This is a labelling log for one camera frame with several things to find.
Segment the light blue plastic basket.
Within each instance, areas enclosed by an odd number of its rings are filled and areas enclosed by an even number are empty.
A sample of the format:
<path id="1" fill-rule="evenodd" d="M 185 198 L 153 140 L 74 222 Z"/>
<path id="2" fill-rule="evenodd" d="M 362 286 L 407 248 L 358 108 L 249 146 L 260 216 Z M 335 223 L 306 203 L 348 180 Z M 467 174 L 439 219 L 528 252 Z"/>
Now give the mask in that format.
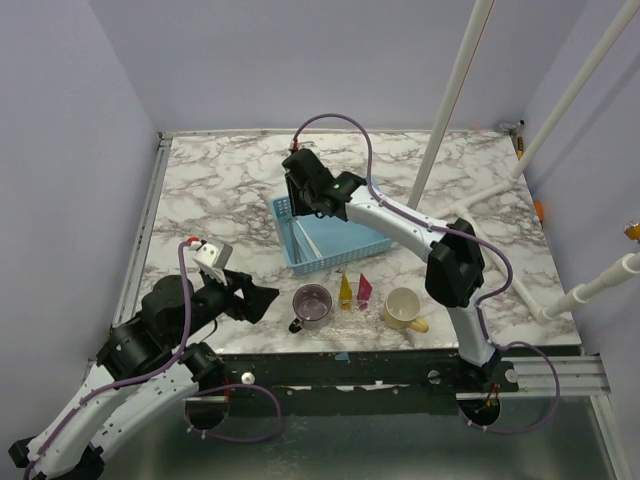
<path id="1" fill-rule="evenodd" d="M 289 198 L 277 197 L 271 201 L 271 214 L 276 226 L 284 259 L 293 274 L 302 276 L 329 269 L 369 256 L 384 253 L 391 248 L 391 239 L 383 234 L 355 223 L 336 218 L 319 219 L 315 216 L 294 217 L 294 229 L 299 244 L 300 262 L 294 263 L 288 220 L 291 215 Z M 298 222 L 322 253 L 316 258 L 299 229 Z"/>

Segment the purple grey mug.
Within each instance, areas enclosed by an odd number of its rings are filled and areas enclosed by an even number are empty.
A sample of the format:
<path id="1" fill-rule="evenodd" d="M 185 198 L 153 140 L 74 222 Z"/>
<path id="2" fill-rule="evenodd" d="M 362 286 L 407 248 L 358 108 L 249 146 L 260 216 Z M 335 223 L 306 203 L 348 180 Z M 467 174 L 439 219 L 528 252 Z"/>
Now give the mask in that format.
<path id="1" fill-rule="evenodd" d="M 292 298 L 295 318 L 288 330 L 292 334 L 302 330 L 320 330 L 329 323 L 333 307 L 330 292 L 319 284 L 300 287 Z"/>

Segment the yellow toothpaste tube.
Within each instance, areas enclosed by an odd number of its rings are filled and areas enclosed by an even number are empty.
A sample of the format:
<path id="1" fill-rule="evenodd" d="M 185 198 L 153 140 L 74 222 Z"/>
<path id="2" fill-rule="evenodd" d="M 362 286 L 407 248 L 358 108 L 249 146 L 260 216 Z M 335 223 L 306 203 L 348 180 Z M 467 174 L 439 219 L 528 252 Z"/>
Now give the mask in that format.
<path id="1" fill-rule="evenodd" d="M 350 310 L 352 307 L 353 290 L 351 283 L 345 273 L 342 274 L 338 302 L 342 310 Z"/>

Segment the clear textured glass tray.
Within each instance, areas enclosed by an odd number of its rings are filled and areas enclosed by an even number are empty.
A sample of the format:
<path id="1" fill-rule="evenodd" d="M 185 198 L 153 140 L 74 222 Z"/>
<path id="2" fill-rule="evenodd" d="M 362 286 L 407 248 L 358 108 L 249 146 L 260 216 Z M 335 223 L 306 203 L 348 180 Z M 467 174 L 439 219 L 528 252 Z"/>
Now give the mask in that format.
<path id="1" fill-rule="evenodd" d="M 302 329 L 296 336 L 314 345 L 322 344 L 333 349 L 374 350 L 407 344 L 410 334 L 388 326 L 383 312 L 384 296 L 373 293 L 366 309 L 360 310 L 355 306 L 343 310 L 334 306 L 325 326 L 318 330 Z"/>

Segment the pink toothpaste tube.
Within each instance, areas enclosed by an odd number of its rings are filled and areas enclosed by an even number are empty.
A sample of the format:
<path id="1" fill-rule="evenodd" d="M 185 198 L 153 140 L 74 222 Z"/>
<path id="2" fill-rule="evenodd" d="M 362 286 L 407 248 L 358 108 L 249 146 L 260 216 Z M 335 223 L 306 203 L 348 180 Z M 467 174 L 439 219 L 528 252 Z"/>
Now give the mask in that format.
<path id="1" fill-rule="evenodd" d="M 357 303 L 360 310 L 366 310 L 368 308 L 369 300 L 372 294 L 373 287 L 367 280 L 364 274 L 360 274 L 357 291 Z"/>

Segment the yellow ceramic mug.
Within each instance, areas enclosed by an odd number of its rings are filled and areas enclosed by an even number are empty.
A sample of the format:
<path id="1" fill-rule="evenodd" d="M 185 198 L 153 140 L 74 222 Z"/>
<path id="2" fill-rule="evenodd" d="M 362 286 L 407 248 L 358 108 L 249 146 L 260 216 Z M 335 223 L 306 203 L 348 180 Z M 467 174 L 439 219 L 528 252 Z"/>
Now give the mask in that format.
<path id="1" fill-rule="evenodd" d="M 396 330 L 411 329 L 418 333 L 429 330 L 427 322 L 420 317 L 421 300 L 416 292 L 406 287 L 392 290 L 384 301 L 383 319 Z"/>

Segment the white toothbrush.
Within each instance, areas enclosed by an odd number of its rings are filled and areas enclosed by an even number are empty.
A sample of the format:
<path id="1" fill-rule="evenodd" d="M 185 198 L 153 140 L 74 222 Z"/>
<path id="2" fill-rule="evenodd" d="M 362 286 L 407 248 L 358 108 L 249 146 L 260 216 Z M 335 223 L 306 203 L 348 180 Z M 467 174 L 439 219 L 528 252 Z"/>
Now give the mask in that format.
<path id="1" fill-rule="evenodd" d="M 315 257 L 316 258 L 322 258 L 321 251 L 318 249 L 317 245 L 314 243 L 312 238 L 306 232 L 306 230 L 304 229 L 302 224 L 298 222 L 298 225 L 299 225 L 299 229 L 300 229 L 301 233 L 303 234 L 304 238 L 306 239 L 307 243 L 309 244 L 309 246 L 310 246 L 311 250 L 313 251 Z"/>

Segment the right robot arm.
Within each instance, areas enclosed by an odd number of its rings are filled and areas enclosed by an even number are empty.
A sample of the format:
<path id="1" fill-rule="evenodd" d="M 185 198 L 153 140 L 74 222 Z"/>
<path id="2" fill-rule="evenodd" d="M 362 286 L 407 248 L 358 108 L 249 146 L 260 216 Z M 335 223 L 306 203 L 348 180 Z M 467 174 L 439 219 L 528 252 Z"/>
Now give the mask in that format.
<path id="1" fill-rule="evenodd" d="M 309 149 L 292 152 L 282 163 L 296 215 L 335 217 L 372 228 L 413 252 L 426 266 L 425 289 L 447 308 L 459 356 L 470 369 L 489 374 L 500 354 L 492 345 L 480 307 L 484 258 L 473 227 L 448 223 L 383 196 L 369 176 L 333 176 Z"/>

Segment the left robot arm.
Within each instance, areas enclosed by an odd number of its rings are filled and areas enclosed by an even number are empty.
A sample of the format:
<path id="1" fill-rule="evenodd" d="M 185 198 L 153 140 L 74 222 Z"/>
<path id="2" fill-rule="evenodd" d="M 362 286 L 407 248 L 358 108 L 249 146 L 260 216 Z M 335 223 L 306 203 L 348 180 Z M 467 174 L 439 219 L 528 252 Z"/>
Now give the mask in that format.
<path id="1" fill-rule="evenodd" d="M 96 479 L 106 461 L 147 423 L 201 391 L 228 396 L 222 359 L 189 336 L 225 314 L 252 324 L 278 297 L 250 275 L 227 271 L 200 289 L 181 275 L 159 280 L 132 319 L 111 329 L 80 389 L 41 434 L 14 442 L 9 455 L 27 478 Z"/>

